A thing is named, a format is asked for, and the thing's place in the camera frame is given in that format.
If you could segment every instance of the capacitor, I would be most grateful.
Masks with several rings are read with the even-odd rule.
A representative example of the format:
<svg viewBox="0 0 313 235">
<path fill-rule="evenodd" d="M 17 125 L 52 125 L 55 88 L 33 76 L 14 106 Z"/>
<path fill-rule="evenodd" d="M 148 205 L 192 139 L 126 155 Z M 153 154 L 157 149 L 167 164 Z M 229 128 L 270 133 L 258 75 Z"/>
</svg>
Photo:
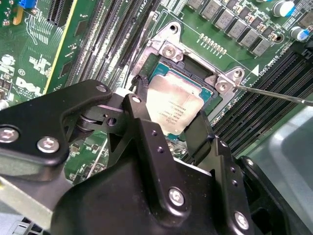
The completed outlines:
<svg viewBox="0 0 313 235">
<path fill-rule="evenodd" d="M 290 36 L 299 42 L 306 40 L 309 34 L 308 29 L 302 29 L 299 26 L 295 26 L 290 30 Z"/>
<path fill-rule="evenodd" d="M 273 15 L 276 17 L 289 17 L 295 10 L 293 1 L 280 0 L 273 6 Z"/>
<path fill-rule="evenodd" d="M 6 109 L 8 107 L 9 107 L 9 103 L 6 100 L 1 99 L 0 100 L 0 110 Z"/>
</svg>

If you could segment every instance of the black plastic bracket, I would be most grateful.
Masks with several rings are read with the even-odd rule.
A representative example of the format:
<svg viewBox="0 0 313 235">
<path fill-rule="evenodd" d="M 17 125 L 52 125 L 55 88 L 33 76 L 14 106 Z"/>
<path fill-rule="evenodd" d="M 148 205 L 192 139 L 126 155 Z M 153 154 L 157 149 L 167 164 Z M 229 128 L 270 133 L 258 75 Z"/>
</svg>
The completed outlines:
<svg viewBox="0 0 313 235">
<path fill-rule="evenodd" d="M 225 234 L 254 234 L 246 192 L 239 166 L 229 146 L 216 137 L 203 111 L 185 130 L 188 152 L 195 165 L 208 170 L 215 178 L 214 223 Z"/>
<path fill-rule="evenodd" d="M 0 127 L 18 132 L 17 140 L 0 143 L 0 174 L 47 181 L 63 168 L 68 157 L 68 138 L 80 114 L 88 107 L 111 98 L 108 87 L 88 80 L 1 111 Z M 54 153 L 37 147 L 43 137 L 59 143 Z"/>
<path fill-rule="evenodd" d="M 253 159 L 241 156 L 236 163 L 244 175 L 252 219 L 262 234 L 312 234 Z"/>
<path fill-rule="evenodd" d="M 126 96 L 123 106 L 136 130 L 133 137 L 150 209 L 163 225 L 180 226 L 191 211 L 191 203 L 162 129 L 150 121 L 146 104 L 137 95 Z M 182 205 L 170 199 L 170 190 L 181 197 Z"/>
</svg>

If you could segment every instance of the dimm slot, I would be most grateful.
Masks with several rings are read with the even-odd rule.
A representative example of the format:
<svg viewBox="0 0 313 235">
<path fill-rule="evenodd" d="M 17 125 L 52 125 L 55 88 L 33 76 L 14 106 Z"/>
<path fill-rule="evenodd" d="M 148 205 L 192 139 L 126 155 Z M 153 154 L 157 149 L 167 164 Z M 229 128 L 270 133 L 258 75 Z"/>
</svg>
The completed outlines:
<svg viewBox="0 0 313 235">
<path fill-rule="evenodd" d="M 112 0 L 99 0 L 99 3 L 94 10 L 94 17 L 91 21 L 90 28 L 82 43 L 80 53 L 76 59 L 75 65 L 67 80 L 67 86 L 80 81 L 84 68 L 89 60 L 91 50 L 99 36 L 102 26 L 104 25 L 108 12 L 113 5 Z"/>
<path fill-rule="evenodd" d="M 301 90 L 301 87 L 303 87 L 308 81 L 310 81 L 309 77 L 307 77 L 307 79 L 298 80 L 292 86 L 289 86 L 289 88 L 283 89 L 282 92 L 290 94 L 290 95 L 295 95 L 298 93 L 299 90 Z M 262 121 L 263 118 L 265 118 L 266 116 L 270 116 L 271 114 L 276 112 L 277 107 L 279 107 L 279 104 L 282 102 L 284 102 L 284 101 L 278 100 L 275 98 L 271 98 L 271 97 L 267 97 L 264 100 L 261 99 L 261 101 L 258 102 L 259 105 L 256 105 L 259 107 L 253 112 L 253 115 L 250 116 L 251 118 L 246 119 L 246 121 L 244 122 L 244 125 L 242 125 L 243 127 L 246 127 L 246 128 L 244 130 L 240 130 L 240 132 L 238 132 L 238 130 L 236 130 L 236 132 L 238 133 L 237 135 L 235 135 L 236 137 L 234 137 L 233 134 L 228 135 L 228 137 L 224 137 L 224 135 L 223 135 L 223 137 L 226 140 L 228 140 L 229 144 L 236 141 L 237 138 L 238 139 L 243 138 L 243 136 L 245 136 L 249 131 L 252 130 L 251 127 L 253 127 L 253 129 L 255 129 L 256 126 L 260 126 L 260 124 L 261 124 L 260 121 Z"/>
<path fill-rule="evenodd" d="M 269 75 L 258 81 L 262 89 L 307 97 L 313 91 L 313 69 L 301 56 L 285 54 L 277 66 L 270 69 Z M 235 105 L 214 127 L 215 133 L 226 141 L 236 156 L 257 138 L 275 125 L 296 104 L 280 99 L 246 93 L 244 99 Z"/>
<path fill-rule="evenodd" d="M 309 96 L 312 92 L 313 92 L 313 85 L 312 85 L 312 81 L 309 81 L 307 84 L 305 84 L 305 86 L 307 86 L 307 88 L 302 92 L 302 93 L 296 93 L 294 95 L 298 96 L 298 97 L 302 97 L 305 98 L 307 96 Z M 292 110 L 294 107 L 296 106 L 295 103 L 290 103 L 288 101 L 281 101 L 281 104 L 279 105 L 279 108 L 277 106 L 277 104 L 274 105 L 275 109 L 276 109 L 276 113 L 274 113 L 269 117 L 267 117 L 267 119 L 263 120 L 263 123 L 265 123 L 265 125 L 261 125 L 259 124 L 259 126 L 261 125 L 261 129 L 257 132 L 249 132 L 247 133 L 243 139 L 241 139 L 240 142 L 231 142 L 230 143 L 230 147 L 232 148 L 232 152 L 235 156 L 237 156 L 238 154 L 240 154 L 242 151 L 244 151 L 247 147 L 249 147 L 249 145 L 256 141 L 258 139 L 258 137 L 266 132 L 268 129 L 270 129 L 273 125 L 275 125 L 277 122 L 275 120 L 280 120 L 282 117 L 284 117 L 286 114 L 288 114 L 290 112 L 290 110 Z"/>
<path fill-rule="evenodd" d="M 150 6 L 150 9 L 147 10 L 147 12 L 145 13 L 145 18 L 144 20 L 147 20 L 149 13 L 151 11 L 155 11 L 158 7 L 158 5 L 161 3 L 161 0 L 156 0 L 152 2 L 152 5 Z M 138 32 L 141 32 L 142 29 L 144 27 L 144 24 L 141 23 L 137 29 Z M 135 37 L 133 37 L 132 40 L 129 41 L 129 47 L 125 47 L 126 49 L 121 53 L 121 57 L 120 57 L 120 65 L 119 67 L 124 67 L 127 62 L 129 61 L 131 55 L 133 54 L 133 52 L 136 49 L 136 45 L 139 42 L 139 38 L 140 38 L 140 33 L 135 34 Z"/>
<path fill-rule="evenodd" d="M 297 68 L 295 71 L 289 72 L 285 77 L 288 77 L 289 79 L 294 78 L 296 75 L 298 75 L 298 71 L 302 70 L 306 65 L 305 64 L 300 64 L 299 68 Z M 277 92 L 277 93 L 281 93 L 281 91 L 287 86 L 287 84 L 290 82 L 290 80 L 286 80 L 284 82 L 278 82 L 277 79 L 275 80 L 275 84 L 272 82 L 272 84 L 274 84 L 274 87 L 271 87 L 270 90 L 273 92 Z M 237 117 L 240 117 L 240 120 L 237 120 L 237 118 L 233 119 L 232 122 L 236 122 L 236 123 L 243 123 L 248 119 L 251 119 L 251 116 L 253 116 L 256 112 L 258 112 L 258 110 L 262 109 L 263 106 L 265 106 L 266 102 L 269 101 L 271 99 L 271 97 L 268 96 L 264 96 L 264 95 L 259 95 L 258 97 L 255 98 L 254 101 L 251 102 L 252 103 L 258 103 L 260 105 L 255 105 L 253 106 L 251 109 L 249 109 L 248 112 L 241 112 L 243 115 L 238 115 Z M 224 138 L 229 138 L 233 131 L 236 129 L 237 127 L 235 125 L 231 125 L 230 128 L 224 129 L 223 131 L 220 132 L 220 134 L 224 137 Z"/>
<path fill-rule="evenodd" d="M 261 77 L 260 80 L 258 80 L 252 87 L 261 90 L 268 90 L 269 85 L 273 82 L 272 78 L 278 78 L 279 75 L 283 73 L 283 71 L 289 68 L 289 66 L 296 60 L 296 58 L 297 55 L 293 53 L 283 55 L 282 61 L 280 62 L 281 66 L 276 66 L 275 68 L 277 69 L 271 69 L 268 71 L 268 74 L 266 74 L 264 77 Z M 256 99 L 258 96 L 259 95 L 253 93 L 245 93 L 239 99 L 236 105 L 226 113 L 228 120 L 232 120 L 231 117 L 236 117 L 240 112 L 243 112 L 251 104 L 251 99 Z M 229 121 L 226 125 L 225 123 L 219 121 L 214 126 L 214 131 L 216 133 L 221 133 L 227 129 L 232 124 L 232 122 L 233 121 Z"/>
<path fill-rule="evenodd" d="M 122 16 L 119 16 L 118 13 L 120 12 L 124 4 L 126 4 L 126 7 L 123 10 Z M 123 16 L 125 16 L 126 13 L 128 12 L 130 5 L 131 4 L 128 1 L 123 0 L 115 1 L 114 6 L 110 12 L 109 18 L 94 47 L 94 51 L 91 54 L 89 63 L 81 79 L 82 81 L 96 78 L 96 75 L 100 70 L 99 66 L 101 66 L 103 59 L 105 59 L 106 52 L 112 45 L 112 40 L 115 39 L 116 31 L 119 30 L 120 25 L 122 24 L 123 21 Z"/>
<path fill-rule="evenodd" d="M 102 65 L 102 68 L 99 72 L 98 77 L 100 79 L 105 77 L 105 73 L 108 70 L 108 67 L 112 61 L 112 58 L 116 55 L 117 51 L 120 49 L 120 47 L 121 47 L 123 41 L 125 40 L 127 34 L 130 35 L 132 33 L 132 29 L 133 29 L 134 25 L 136 23 L 138 23 L 135 16 L 138 15 L 138 10 L 139 10 L 140 6 L 142 5 L 143 1 L 144 0 L 136 0 L 135 3 L 133 3 L 130 12 L 127 14 L 127 17 L 124 20 L 123 25 L 118 32 L 118 35 L 116 37 L 116 41 L 114 42 L 114 44 L 112 45 L 112 47 L 108 51 L 107 59 L 105 60 L 104 64 Z"/>
<path fill-rule="evenodd" d="M 130 32 L 129 39 L 127 40 L 125 46 L 121 49 L 121 52 L 119 55 L 120 57 L 115 65 L 115 68 L 113 69 L 115 71 L 109 75 L 108 86 L 110 88 L 113 88 L 116 86 L 118 79 L 120 78 L 121 73 L 123 71 L 123 68 L 126 66 L 131 55 L 134 53 L 136 49 L 136 45 L 138 44 L 139 38 L 141 35 L 141 31 L 143 30 L 143 27 L 149 17 L 150 12 L 155 11 L 158 5 L 160 4 L 160 2 L 161 0 L 152 0 L 149 2 L 149 6 L 145 7 L 142 10 L 141 15 L 138 17 L 139 18 L 138 23 L 135 24 L 134 28 L 132 29 L 132 32 Z"/>
</svg>

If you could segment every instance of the ram slot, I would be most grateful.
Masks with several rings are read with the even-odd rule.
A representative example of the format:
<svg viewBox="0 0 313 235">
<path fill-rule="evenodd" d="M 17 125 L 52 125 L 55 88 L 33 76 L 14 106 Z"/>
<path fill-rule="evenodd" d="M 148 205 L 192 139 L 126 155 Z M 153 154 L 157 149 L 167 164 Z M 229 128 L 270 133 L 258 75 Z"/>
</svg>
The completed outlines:
<svg viewBox="0 0 313 235">
<path fill-rule="evenodd" d="M 90 29 L 81 46 L 80 53 L 76 59 L 75 65 L 67 80 L 67 86 L 77 83 L 81 80 L 85 67 L 88 64 L 93 47 L 99 37 L 99 34 L 105 25 L 105 22 L 113 6 L 112 0 L 99 0 L 99 3 L 94 10 L 94 17 L 91 21 Z"/>
<path fill-rule="evenodd" d="M 108 50 L 112 46 L 112 43 L 117 36 L 117 32 L 119 31 L 131 5 L 131 2 L 127 0 L 115 1 L 106 25 L 94 47 L 93 53 L 81 79 L 82 81 L 96 79 L 103 62 L 106 59 Z"/>
</svg>

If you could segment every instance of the small hole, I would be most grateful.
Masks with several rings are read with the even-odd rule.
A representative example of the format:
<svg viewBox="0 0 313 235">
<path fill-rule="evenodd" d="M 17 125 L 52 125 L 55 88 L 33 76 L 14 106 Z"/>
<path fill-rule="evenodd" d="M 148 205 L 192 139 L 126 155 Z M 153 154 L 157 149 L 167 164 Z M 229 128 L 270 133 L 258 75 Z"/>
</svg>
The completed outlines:
<svg viewBox="0 0 313 235">
<path fill-rule="evenodd" d="M 115 124 L 116 124 L 116 118 L 109 118 L 108 120 L 107 120 L 107 124 L 108 124 L 108 126 L 114 126 Z"/>
<path fill-rule="evenodd" d="M 236 187 L 238 186 L 237 181 L 233 180 L 232 183 L 233 183 L 234 186 L 236 186 Z"/>
<path fill-rule="evenodd" d="M 157 148 L 157 151 L 158 151 L 159 153 L 164 153 L 164 150 L 163 150 L 162 147 Z"/>
<path fill-rule="evenodd" d="M 140 102 L 141 102 L 141 99 L 139 99 L 139 98 L 136 97 L 136 96 L 133 96 L 132 99 L 133 99 L 133 101 L 135 101 L 136 103 L 140 103 Z"/>
<path fill-rule="evenodd" d="M 274 42 L 275 43 L 281 43 L 283 40 L 284 40 L 284 36 L 283 35 L 278 35 Z"/>
<path fill-rule="evenodd" d="M 177 33 L 177 26 L 176 25 L 174 25 L 174 24 L 172 24 L 171 26 L 170 26 L 170 30 L 172 30 L 173 31 L 173 33 Z"/>
</svg>

